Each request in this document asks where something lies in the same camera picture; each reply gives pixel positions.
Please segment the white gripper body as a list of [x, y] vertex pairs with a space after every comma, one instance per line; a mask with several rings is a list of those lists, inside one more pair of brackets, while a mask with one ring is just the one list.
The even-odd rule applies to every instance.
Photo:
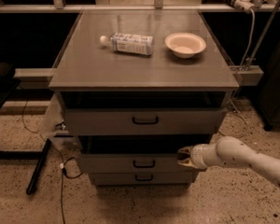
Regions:
[[190, 152], [190, 164], [196, 169], [218, 165], [217, 146], [215, 144], [194, 146]]

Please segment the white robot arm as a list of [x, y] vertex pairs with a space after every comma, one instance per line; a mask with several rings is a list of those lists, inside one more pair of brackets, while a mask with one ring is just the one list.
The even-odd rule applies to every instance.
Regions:
[[280, 160], [262, 154], [231, 136], [222, 137], [213, 144], [182, 147], [177, 151], [177, 163], [195, 169], [211, 166], [250, 168], [280, 188]]

